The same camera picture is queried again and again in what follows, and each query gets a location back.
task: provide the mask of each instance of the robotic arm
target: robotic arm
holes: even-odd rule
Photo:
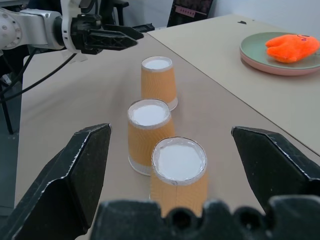
[[[138,44],[143,34],[131,27],[101,24],[99,15],[81,13],[93,0],[61,0],[56,11],[0,8],[0,51],[31,45],[72,53],[98,54],[103,49],[123,50]]]

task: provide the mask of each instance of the beige table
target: beige table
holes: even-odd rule
[[[320,154],[320,71],[306,76],[276,76],[242,62],[242,40],[262,32],[286,31],[243,16],[227,15],[150,35]]]
[[[140,99],[140,64],[163,55],[175,65],[179,103],[173,111],[176,132],[199,142],[208,157],[210,199],[224,200],[233,210],[241,205],[261,210],[231,136],[232,126],[282,133],[309,158],[318,157],[218,83],[164,45],[146,35],[127,50],[103,51],[65,68],[22,96],[16,203],[45,164],[74,132],[111,123],[112,134],[101,201],[149,197],[149,177],[128,163],[127,109]],[[63,61],[60,52],[36,55],[24,75],[26,88]]]

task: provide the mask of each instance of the orange plush toy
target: orange plush toy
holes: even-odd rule
[[[314,54],[320,42],[313,36],[287,34],[266,42],[266,53],[281,63],[295,63]]]

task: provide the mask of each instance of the paper cup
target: paper cup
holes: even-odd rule
[[[152,56],[142,62],[141,97],[160,99],[170,108],[178,105],[174,66],[170,58]]]
[[[206,153],[195,141],[171,137],[155,146],[150,199],[160,204],[163,217],[177,207],[202,214],[208,194],[206,169]]]
[[[150,176],[156,144],[175,135],[168,105],[159,99],[143,99],[128,109],[129,162],[138,173]]]

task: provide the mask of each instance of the white wall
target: white wall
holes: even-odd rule
[[[126,0],[123,10],[124,24],[137,26],[150,24],[156,28],[167,26],[173,0]]]
[[[167,25],[173,0],[128,1],[130,6],[124,9],[126,25]],[[238,14],[320,39],[320,0],[216,0],[214,5],[210,17]]]
[[[217,0],[211,16],[238,14],[320,39],[320,0]]]

